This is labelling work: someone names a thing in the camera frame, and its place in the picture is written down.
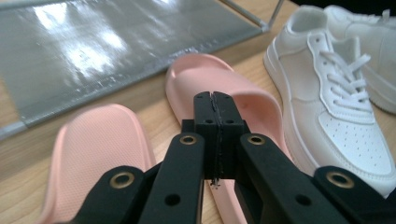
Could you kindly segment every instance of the wooden floor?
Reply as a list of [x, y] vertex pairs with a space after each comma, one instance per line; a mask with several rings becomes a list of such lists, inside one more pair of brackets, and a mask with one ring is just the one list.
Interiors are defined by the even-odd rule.
[[[250, 0], [241, 4], [255, 15], [268, 20], [275, 3], [275, 0]], [[237, 73], [272, 93], [280, 105], [280, 96], [262, 64], [262, 55], [296, 8], [293, 3], [285, 1], [270, 33], [214, 53]], [[147, 130], [156, 160], [161, 161], [171, 139], [180, 132], [180, 126], [164, 93], [164, 74], [108, 95], [90, 105], [106, 103], [124, 105], [137, 114]], [[396, 117], [375, 106], [374, 108], [394, 156]], [[39, 216], [45, 197], [53, 143], [58, 130], [73, 112], [0, 142], [0, 223], [33, 223]], [[4, 126], [16, 120], [17, 110], [0, 80], [0, 125]], [[203, 212], [203, 223], [221, 223], [208, 186], [205, 186]]]

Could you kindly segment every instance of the wooden surface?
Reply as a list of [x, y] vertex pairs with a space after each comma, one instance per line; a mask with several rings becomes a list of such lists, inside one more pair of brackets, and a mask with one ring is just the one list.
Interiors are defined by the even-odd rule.
[[[268, 20], [275, 3], [276, 0], [250, 0], [242, 5], [255, 15]], [[293, 3], [285, 1], [270, 33], [214, 53], [237, 73], [271, 92], [280, 105], [281, 99], [263, 66], [262, 55], [296, 8]], [[118, 91], [90, 105], [105, 103], [125, 105], [137, 114], [147, 130], [156, 160], [161, 161], [172, 137], [180, 132], [165, 96], [164, 74]], [[0, 223], [33, 223], [39, 216], [47, 186], [54, 140], [58, 130], [71, 114], [73, 111], [0, 142]], [[396, 117], [376, 107], [375, 115], [387, 138], [389, 148], [395, 155]], [[3, 126], [17, 119], [18, 114], [0, 80], [0, 124]], [[203, 223], [220, 222], [218, 210], [206, 185]]]

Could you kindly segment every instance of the white sneaker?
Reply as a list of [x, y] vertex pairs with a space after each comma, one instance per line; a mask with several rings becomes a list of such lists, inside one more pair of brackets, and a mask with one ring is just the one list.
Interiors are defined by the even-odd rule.
[[386, 10], [382, 17], [353, 14], [342, 7], [325, 8], [328, 26], [336, 38], [357, 36], [361, 52], [372, 60], [363, 66], [370, 99], [396, 114], [396, 19]]
[[326, 165], [348, 169], [387, 196], [396, 172], [364, 89], [368, 60], [358, 38], [333, 40], [317, 7], [297, 9], [264, 55], [295, 164], [309, 175]]

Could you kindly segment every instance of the pink slide sandal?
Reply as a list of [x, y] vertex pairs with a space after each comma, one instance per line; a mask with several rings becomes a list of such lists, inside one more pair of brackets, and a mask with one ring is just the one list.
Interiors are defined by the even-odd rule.
[[[175, 60], [166, 75], [166, 95], [180, 123], [183, 119], [193, 119], [193, 97], [203, 91], [231, 95], [249, 129], [270, 137], [290, 158], [281, 111], [272, 95], [214, 56], [188, 54]], [[219, 184], [212, 193], [224, 223], [246, 223], [233, 191], [233, 180], [220, 180]]]
[[131, 110], [122, 105], [83, 109], [58, 133], [37, 223], [73, 219], [92, 187], [113, 168], [127, 165], [145, 172], [155, 164], [149, 141]]

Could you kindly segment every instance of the footwear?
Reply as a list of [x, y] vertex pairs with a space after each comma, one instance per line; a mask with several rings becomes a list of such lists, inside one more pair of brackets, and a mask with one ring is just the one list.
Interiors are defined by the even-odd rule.
[[[214, 56], [188, 54], [176, 59], [166, 75], [166, 95], [180, 123], [183, 119], [193, 119], [193, 97], [203, 91], [231, 95], [249, 129], [267, 135], [289, 155], [280, 108], [272, 95]], [[246, 223], [233, 183], [233, 180], [220, 180], [220, 187], [212, 189], [212, 193], [224, 223]]]
[[357, 36], [361, 52], [372, 59], [363, 66], [370, 99], [378, 107], [396, 114], [396, 18], [386, 10], [382, 17], [353, 14], [337, 6], [324, 9], [329, 29], [336, 38]]
[[96, 182], [122, 165], [143, 172], [156, 164], [137, 116], [121, 105], [81, 110], [59, 131], [44, 207], [37, 223], [74, 218]]
[[309, 175], [338, 166], [390, 194], [395, 165], [364, 89], [360, 67], [369, 58], [361, 56], [359, 40], [334, 40], [322, 9], [300, 7], [263, 59], [282, 97], [295, 164]]

